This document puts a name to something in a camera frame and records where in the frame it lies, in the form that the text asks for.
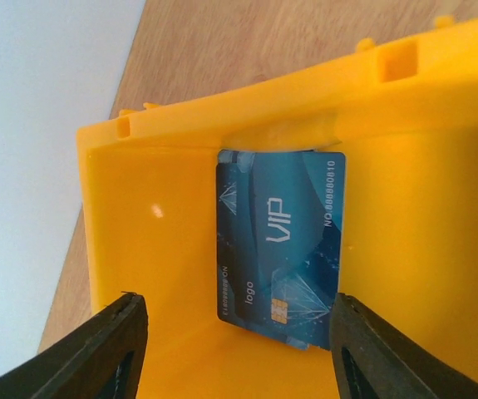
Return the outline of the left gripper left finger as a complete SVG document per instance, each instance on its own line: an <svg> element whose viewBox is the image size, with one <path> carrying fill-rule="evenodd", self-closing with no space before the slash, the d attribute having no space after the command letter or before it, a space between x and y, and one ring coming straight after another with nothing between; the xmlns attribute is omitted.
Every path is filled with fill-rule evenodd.
<svg viewBox="0 0 478 399"><path fill-rule="evenodd" d="M0 376L0 398L135 398L147 341L145 300L126 293Z"/></svg>

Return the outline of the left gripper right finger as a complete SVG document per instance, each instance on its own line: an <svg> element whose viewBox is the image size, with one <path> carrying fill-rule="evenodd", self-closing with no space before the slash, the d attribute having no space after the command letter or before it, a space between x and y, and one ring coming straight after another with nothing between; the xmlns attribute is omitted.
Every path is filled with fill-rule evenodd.
<svg viewBox="0 0 478 399"><path fill-rule="evenodd" d="M353 296L336 295L329 340L341 398L478 398L478 382Z"/></svg>

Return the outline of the dark blue VIP card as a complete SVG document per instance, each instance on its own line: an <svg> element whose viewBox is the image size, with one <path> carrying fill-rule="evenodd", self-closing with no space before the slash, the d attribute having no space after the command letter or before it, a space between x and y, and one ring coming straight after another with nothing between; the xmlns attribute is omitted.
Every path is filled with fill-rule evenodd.
<svg viewBox="0 0 478 399"><path fill-rule="evenodd" d="M301 349L329 349L345 183L341 153L220 151L220 320Z"/></svg>

